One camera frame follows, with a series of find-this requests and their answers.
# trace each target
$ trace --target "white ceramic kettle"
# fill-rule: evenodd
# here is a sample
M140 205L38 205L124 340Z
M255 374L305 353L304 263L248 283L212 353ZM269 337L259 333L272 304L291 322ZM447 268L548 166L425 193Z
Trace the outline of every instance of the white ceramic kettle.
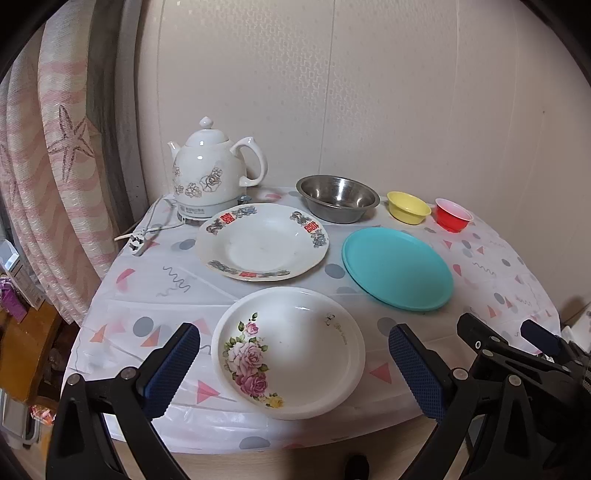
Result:
M168 142L173 155L174 195L178 213L189 219L209 218L238 204L246 187L254 187L267 175L267 160L252 137L232 145L213 121L204 117L202 129L192 134L183 148ZM254 180L246 176L242 147L253 150L261 163L261 174Z

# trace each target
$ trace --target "screw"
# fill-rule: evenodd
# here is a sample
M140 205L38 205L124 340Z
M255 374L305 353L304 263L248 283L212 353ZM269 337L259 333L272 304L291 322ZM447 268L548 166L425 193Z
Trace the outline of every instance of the screw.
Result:
M521 379L517 375L509 375L509 383L514 387L521 385Z
M458 380L468 380L468 372L466 372L463 368L456 368L453 371L453 378Z
M68 377L67 383L68 385L76 385L81 379L79 374L72 374Z
M135 368L134 367L127 367L121 371L121 378L124 380L131 380L135 377Z

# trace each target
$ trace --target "white plate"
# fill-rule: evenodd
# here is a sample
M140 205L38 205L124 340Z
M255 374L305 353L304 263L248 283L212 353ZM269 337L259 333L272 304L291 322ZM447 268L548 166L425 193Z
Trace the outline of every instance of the white plate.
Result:
M213 332L222 384L281 420L326 413L355 389L365 344L334 300L297 287L265 288L237 301Z
M201 261L227 277L277 281L301 275L326 255L329 236L302 210L251 203L218 213L197 234Z

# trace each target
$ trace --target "stainless steel bowl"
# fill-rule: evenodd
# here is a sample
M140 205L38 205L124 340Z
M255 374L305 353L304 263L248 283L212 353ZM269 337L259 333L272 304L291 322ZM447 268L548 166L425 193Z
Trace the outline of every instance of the stainless steel bowl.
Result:
M295 185L310 212L333 223L357 222L379 204L379 196L367 185L332 175L311 175Z

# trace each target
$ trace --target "turquoise plate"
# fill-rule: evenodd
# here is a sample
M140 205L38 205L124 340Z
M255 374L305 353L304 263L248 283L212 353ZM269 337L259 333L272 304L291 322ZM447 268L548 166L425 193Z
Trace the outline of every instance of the turquoise plate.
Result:
M359 286L388 305L426 312L447 303L453 279L426 243L389 228L364 228L343 243L343 262Z

